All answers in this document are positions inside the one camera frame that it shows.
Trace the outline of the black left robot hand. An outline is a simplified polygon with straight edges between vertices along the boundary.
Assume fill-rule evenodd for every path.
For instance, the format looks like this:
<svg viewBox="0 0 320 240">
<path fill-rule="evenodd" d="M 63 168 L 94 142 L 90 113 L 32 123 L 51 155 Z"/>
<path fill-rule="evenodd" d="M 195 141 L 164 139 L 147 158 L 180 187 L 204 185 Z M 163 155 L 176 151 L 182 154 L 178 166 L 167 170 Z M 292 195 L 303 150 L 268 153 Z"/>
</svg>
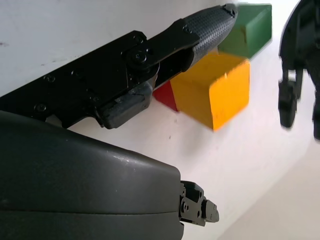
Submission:
<svg viewBox="0 0 320 240">
<path fill-rule="evenodd" d="M 301 0 L 291 13 L 282 33 L 279 57 L 282 80 L 279 82 L 280 124 L 290 129 L 301 98 L 304 70 L 315 87 L 313 136 L 320 139 L 320 2 Z"/>
</svg>

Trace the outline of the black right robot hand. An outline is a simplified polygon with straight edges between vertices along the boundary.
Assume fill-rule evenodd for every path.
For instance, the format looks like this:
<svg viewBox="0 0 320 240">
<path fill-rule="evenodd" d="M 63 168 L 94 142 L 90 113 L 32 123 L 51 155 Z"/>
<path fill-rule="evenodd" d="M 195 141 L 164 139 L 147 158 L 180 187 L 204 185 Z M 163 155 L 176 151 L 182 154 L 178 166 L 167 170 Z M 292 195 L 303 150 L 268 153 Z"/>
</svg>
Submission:
<svg viewBox="0 0 320 240">
<path fill-rule="evenodd" d="M 69 130 L 94 118 L 115 129 L 153 91 L 230 33 L 228 3 L 147 38 L 132 31 L 0 98 L 3 240 L 180 240 L 184 224 L 219 221 L 217 206 L 179 170 Z"/>
</svg>

